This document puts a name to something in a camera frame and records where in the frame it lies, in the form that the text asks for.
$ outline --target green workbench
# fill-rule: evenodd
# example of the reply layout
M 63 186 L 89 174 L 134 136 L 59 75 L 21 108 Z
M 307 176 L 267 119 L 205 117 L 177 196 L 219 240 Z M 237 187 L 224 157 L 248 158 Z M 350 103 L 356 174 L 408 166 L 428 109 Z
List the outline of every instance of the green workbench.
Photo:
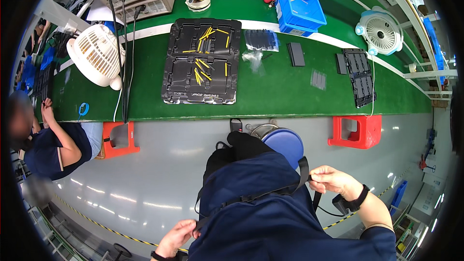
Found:
M 137 22 L 137 30 L 166 23 L 177 18 L 213 17 L 277 23 L 275 9 L 269 9 L 262 0 L 211 0 L 211 7 L 200 13 L 188 10 L 185 0 L 176 0 L 172 13 Z M 372 7 L 376 0 L 361 0 Z M 319 32 L 365 49 L 363 38 L 354 33 L 354 26 L 364 9 L 352 0 L 320 0 L 327 25 Z M 348 75 L 336 71 L 335 54 L 341 49 L 287 34 L 278 34 L 280 52 L 263 60 L 265 75 L 253 74 L 248 62 L 240 59 L 237 100 L 233 105 L 168 105 L 160 92 L 166 58 L 168 34 L 149 36 L 135 41 L 134 79 L 130 94 L 129 120 L 212 119 L 231 117 L 305 117 L 348 114 L 370 114 L 372 104 L 356 109 Z M 411 39 L 405 42 L 414 48 Z M 300 43 L 305 53 L 305 67 L 292 67 L 286 44 Z M 240 51 L 246 50 L 242 38 Z M 417 49 L 413 49 L 422 61 Z M 379 55 L 402 72 L 413 56 L 404 49 L 390 56 Z M 310 85 L 312 70 L 327 75 L 327 88 L 319 90 Z M 405 79 L 379 64 L 375 65 L 375 114 L 428 113 L 431 101 Z M 60 121 L 76 121 L 78 107 L 89 103 L 87 115 L 80 120 L 112 121 L 119 91 L 99 87 L 86 79 L 75 65 L 54 78 L 53 102 L 55 116 Z M 121 120 L 119 107 L 116 119 Z

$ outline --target blue-white desk fan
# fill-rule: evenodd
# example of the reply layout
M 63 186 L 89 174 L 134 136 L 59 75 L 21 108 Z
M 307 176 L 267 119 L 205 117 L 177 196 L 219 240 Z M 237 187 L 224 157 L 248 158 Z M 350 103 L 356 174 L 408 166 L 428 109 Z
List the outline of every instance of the blue-white desk fan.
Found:
M 403 29 L 399 21 L 379 6 L 361 14 L 355 32 L 368 43 L 370 55 L 391 55 L 403 48 Z

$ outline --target hand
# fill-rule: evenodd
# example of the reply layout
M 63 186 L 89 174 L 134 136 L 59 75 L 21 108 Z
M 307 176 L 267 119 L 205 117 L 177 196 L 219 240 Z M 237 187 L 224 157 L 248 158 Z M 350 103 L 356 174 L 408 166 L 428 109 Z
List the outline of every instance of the hand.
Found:
M 351 175 L 328 165 L 310 171 L 310 188 L 325 194 L 326 190 L 341 194 L 345 200 L 356 200 L 363 191 L 363 185 Z
M 52 104 L 53 104 L 53 102 L 49 98 L 47 98 L 44 101 L 42 101 L 42 105 L 40 106 L 40 111 L 42 113 L 42 121 L 43 121 L 43 127 L 44 128 L 48 128 L 47 118 L 44 116 L 44 109 L 46 107 L 51 107 Z
M 190 237 L 193 236 L 193 230 L 196 225 L 195 220 L 179 221 L 159 242 L 155 253 L 164 258 L 174 258 L 177 254 L 177 249 L 187 243 Z
M 42 109 L 42 120 L 44 123 L 53 123 L 56 122 L 55 114 L 53 113 L 53 108 L 51 106 L 46 106 L 45 103 L 41 106 Z

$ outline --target blue stool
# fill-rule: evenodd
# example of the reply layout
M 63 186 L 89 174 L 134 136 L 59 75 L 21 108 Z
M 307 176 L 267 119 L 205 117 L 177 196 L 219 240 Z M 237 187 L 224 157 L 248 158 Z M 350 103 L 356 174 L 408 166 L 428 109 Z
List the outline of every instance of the blue stool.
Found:
M 261 136 L 256 133 L 256 130 L 266 126 L 272 129 Z M 260 138 L 270 148 L 285 156 L 292 168 L 297 169 L 298 160 L 303 158 L 304 147 L 301 138 L 294 131 L 274 124 L 263 124 L 256 127 L 250 135 Z

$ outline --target black wristwatch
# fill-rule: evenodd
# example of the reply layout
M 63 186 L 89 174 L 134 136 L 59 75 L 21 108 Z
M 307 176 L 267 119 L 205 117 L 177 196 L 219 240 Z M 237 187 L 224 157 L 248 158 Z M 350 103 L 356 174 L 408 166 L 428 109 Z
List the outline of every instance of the black wristwatch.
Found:
M 345 200 L 345 198 L 342 197 L 340 194 L 338 194 L 336 197 L 332 199 L 332 204 L 343 215 L 348 215 L 348 210 L 350 210 L 351 212 L 356 212 L 357 210 L 359 210 L 361 204 L 366 199 L 366 196 L 368 195 L 368 192 L 370 190 L 367 185 L 363 184 L 362 186 L 362 192 L 356 200 L 352 200 L 351 202 L 349 202 Z
M 187 259 L 188 254 L 180 250 L 177 250 L 177 254 L 173 258 L 164 258 L 152 251 L 151 256 L 158 261 L 183 261 Z

